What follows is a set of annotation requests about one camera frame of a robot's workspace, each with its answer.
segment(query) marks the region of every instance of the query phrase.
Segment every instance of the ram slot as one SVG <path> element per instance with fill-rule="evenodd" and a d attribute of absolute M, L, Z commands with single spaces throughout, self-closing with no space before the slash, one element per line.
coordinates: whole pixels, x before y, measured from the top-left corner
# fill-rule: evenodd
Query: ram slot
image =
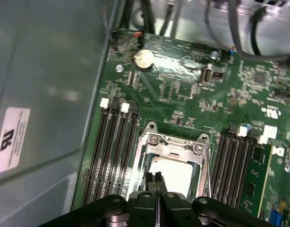
<path fill-rule="evenodd" d="M 216 177 L 217 177 L 217 173 L 218 173 L 218 168 L 220 167 L 220 160 L 222 157 L 222 150 L 223 150 L 223 146 L 225 144 L 225 140 L 226 140 L 226 137 L 221 136 L 219 144 L 218 144 L 219 146 L 217 148 L 217 153 L 216 153 L 213 169 L 212 169 L 212 174 L 211 174 L 212 195 L 214 195 L 214 192 L 216 191 L 216 188 L 215 188 L 216 187 Z"/>
<path fill-rule="evenodd" d="M 230 138 L 226 137 L 223 146 L 219 146 L 219 150 L 218 150 L 218 153 L 220 152 L 221 155 L 220 155 L 220 159 L 217 160 L 216 169 L 214 171 L 215 176 L 213 179 L 215 179 L 215 183 L 214 183 L 213 192 L 212 192 L 213 198 L 215 200 L 218 199 L 218 194 L 219 194 L 219 190 L 222 183 L 224 164 L 226 163 L 229 143 L 230 143 Z"/>
<path fill-rule="evenodd" d="M 247 172 L 250 156 L 252 154 L 253 146 L 254 144 L 251 141 L 246 142 L 245 157 L 244 157 L 244 162 L 243 162 L 243 167 L 242 167 L 242 173 L 240 175 L 240 180 L 239 180 L 238 195 L 237 195 L 238 199 L 236 201 L 236 208 L 239 208 L 239 202 L 240 202 L 241 194 L 243 191 L 246 172 Z"/>
<path fill-rule="evenodd" d="M 119 132 L 118 132 L 118 137 L 116 141 L 116 148 L 115 148 L 115 153 L 114 153 L 114 157 L 111 164 L 111 171 L 109 173 L 108 185 L 107 185 L 105 195 L 109 195 L 112 193 L 112 187 L 113 187 L 115 177 L 116 177 L 120 154 L 123 148 L 123 141 L 124 141 L 125 129 L 127 126 L 127 120 L 128 120 L 127 117 L 124 116 L 121 119 L 121 122 L 119 124 Z"/>
<path fill-rule="evenodd" d="M 227 189 L 225 191 L 225 195 L 223 198 L 223 203 L 229 205 L 232 200 L 232 192 L 234 188 L 235 181 L 233 180 L 233 175 L 235 173 L 235 166 L 236 166 L 236 159 L 238 156 L 238 149 L 239 149 L 239 140 L 234 140 L 234 146 L 232 148 L 232 154 L 229 160 L 229 170 L 228 170 L 228 177 L 225 184 L 227 185 Z"/>
<path fill-rule="evenodd" d="M 137 114 L 133 113 L 131 115 L 131 124 L 130 124 L 130 129 L 128 132 L 128 137 L 126 141 L 126 149 L 124 153 L 124 158 L 121 163 L 120 167 L 120 174 L 119 174 L 119 180 L 118 180 L 118 189 L 117 189 L 117 194 L 120 195 L 123 189 L 123 184 L 127 172 L 127 167 L 128 167 L 128 161 L 129 161 L 129 156 L 132 151 L 133 147 L 133 142 L 135 141 L 135 136 L 136 136 L 136 125 L 137 125 Z"/>
<path fill-rule="evenodd" d="M 91 165 L 90 165 L 90 171 L 87 176 L 87 181 L 86 181 L 86 190 L 84 194 L 84 199 L 83 199 L 83 205 L 87 205 L 90 196 L 91 196 L 91 189 L 93 187 L 94 179 L 95 179 L 95 173 L 96 173 L 96 168 L 97 168 L 97 163 L 99 160 L 100 152 L 101 152 L 101 147 L 104 142 L 105 134 L 106 134 L 106 126 L 108 123 L 108 116 L 109 116 L 109 109 L 104 110 L 102 115 L 101 115 L 101 121 L 100 121 L 100 126 L 97 134 L 97 139 L 96 139 L 96 145 L 94 147 L 94 155 L 92 157 Z"/>
<path fill-rule="evenodd" d="M 218 197 L 217 200 L 218 201 L 222 201 L 224 202 L 225 200 L 225 192 L 227 190 L 228 187 L 228 180 L 229 180 L 229 163 L 232 159 L 232 153 L 234 152 L 234 145 L 235 145 L 235 139 L 234 138 L 230 138 L 229 141 L 229 146 L 226 150 L 226 158 L 225 158 L 225 162 L 223 165 L 223 171 L 222 171 L 222 175 L 221 175 L 221 180 L 220 180 L 220 189 L 218 192 Z"/>
<path fill-rule="evenodd" d="M 233 189 L 233 194 L 232 194 L 232 202 L 231 206 L 236 207 L 238 203 L 238 190 L 240 187 L 240 180 L 241 180 L 241 175 L 243 173 L 243 169 L 245 167 L 245 152 L 247 150 L 247 141 L 240 139 L 240 147 L 238 150 L 238 159 L 236 160 L 236 168 L 235 168 L 235 181 L 234 181 L 234 189 Z"/>
<path fill-rule="evenodd" d="M 234 206 L 234 204 L 236 203 L 235 199 L 236 199 L 236 190 L 238 187 L 238 178 L 239 178 L 239 167 L 240 167 L 240 161 L 243 160 L 243 146 L 244 146 L 244 142 L 243 140 L 239 140 L 239 146 L 236 150 L 236 159 L 234 162 L 234 166 L 232 167 L 232 171 L 233 171 L 233 175 L 232 175 L 232 179 L 231 179 L 231 186 L 229 189 L 229 193 L 228 193 L 228 199 L 229 199 L 229 203 L 228 205 L 230 206 Z"/>
<path fill-rule="evenodd" d="M 95 191 L 94 191 L 94 201 L 100 199 L 100 196 L 101 196 L 102 187 L 103 187 L 104 179 L 105 179 L 105 173 L 106 173 L 108 162 L 109 162 L 108 160 L 111 155 L 111 149 L 112 149 L 112 145 L 114 141 L 114 136 L 116 133 L 117 117 L 118 117 L 118 112 L 116 110 L 111 110 L 111 124 L 110 124 L 109 131 L 107 134 L 106 149 L 104 150 L 100 169 L 99 169 L 99 174 L 98 174 L 99 181 L 96 184 Z"/>

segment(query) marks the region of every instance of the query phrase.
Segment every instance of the metal bracket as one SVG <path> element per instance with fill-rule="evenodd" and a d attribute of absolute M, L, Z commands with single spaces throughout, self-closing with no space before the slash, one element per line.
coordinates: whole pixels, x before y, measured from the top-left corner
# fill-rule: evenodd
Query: metal bracket
<path fill-rule="evenodd" d="M 196 196 L 203 195 L 207 177 L 207 152 L 210 151 L 210 140 L 206 133 L 202 133 L 197 140 L 189 140 L 158 132 L 156 123 L 149 122 L 143 134 L 139 137 L 136 148 L 135 161 L 132 169 L 131 182 L 128 193 L 138 188 L 141 182 L 141 170 L 145 162 L 142 149 L 145 146 L 145 154 L 156 154 L 161 157 L 175 159 L 183 162 L 194 162 L 200 166 L 200 180 Z M 138 168 L 140 158 L 143 156 L 142 166 Z"/>

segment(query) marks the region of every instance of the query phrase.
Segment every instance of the white label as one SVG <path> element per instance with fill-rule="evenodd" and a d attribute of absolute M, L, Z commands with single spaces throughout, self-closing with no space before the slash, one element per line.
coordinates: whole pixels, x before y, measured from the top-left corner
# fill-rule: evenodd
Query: white label
<path fill-rule="evenodd" d="M 267 116 L 273 119 L 278 119 L 278 116 L 281 115 L 281 112 L 277 109 L 270 109 L 270 108 L 261 108 L 261 111 L 267 113 Z"/>
<path fill-rule="evenodd" d="M 271 125 L 264 126 L 263 136 L 271 139 L 276 139 L 276 135 L 277 135 L 277 127 Z"/>
<path fill-rule="evenodd" d="M 30 109 L 9 107 L 0 134 L 0 173 L 19 164 Z"/>
<path fill-rule="evenodd" d="M 279 157 L 283 157 L 285 154 L 284 148 L 277 148 L 275 146 L 272 147 L 272 155 L 278 155 Z"/>

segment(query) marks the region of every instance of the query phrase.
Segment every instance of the ul logo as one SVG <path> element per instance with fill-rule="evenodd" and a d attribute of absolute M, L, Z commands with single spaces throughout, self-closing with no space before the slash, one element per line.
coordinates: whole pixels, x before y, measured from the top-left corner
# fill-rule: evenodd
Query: ul logo
<path fill-rule="evenodd" d="M 14 129 L 6 132 L 4 135 L 3 135 L 3 140 L 1 142 L 1 148 L 0 148 L 0 151 L 3 151 L 5 150 L 8 146 L 11 145 L 12 143 L 12 139 L 13 139 L 13 136 L 14 136 Z"/>

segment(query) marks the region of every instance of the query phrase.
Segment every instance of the motherboard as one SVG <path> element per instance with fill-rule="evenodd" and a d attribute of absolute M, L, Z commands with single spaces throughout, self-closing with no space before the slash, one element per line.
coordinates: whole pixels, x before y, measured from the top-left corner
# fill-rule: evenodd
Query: motherboard
<path fill-rule="evenodd" d="M 290 69 L 119 29 L 106 56 L 72 209 L 144 189 L 205 195 L 290 227 Z"/>

